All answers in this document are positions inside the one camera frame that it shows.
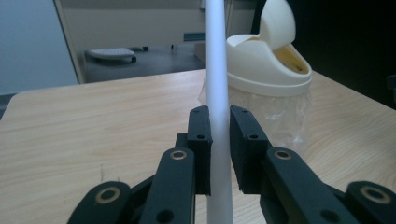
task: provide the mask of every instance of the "white rod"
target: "white rod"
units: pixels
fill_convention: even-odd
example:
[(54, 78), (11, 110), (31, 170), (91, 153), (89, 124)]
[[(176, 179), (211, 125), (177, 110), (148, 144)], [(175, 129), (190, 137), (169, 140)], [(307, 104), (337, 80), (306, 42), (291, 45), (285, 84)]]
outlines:
[(206, 101), (213, 138), (207, 223), (233, 223), (224, 0), (206, 0)]

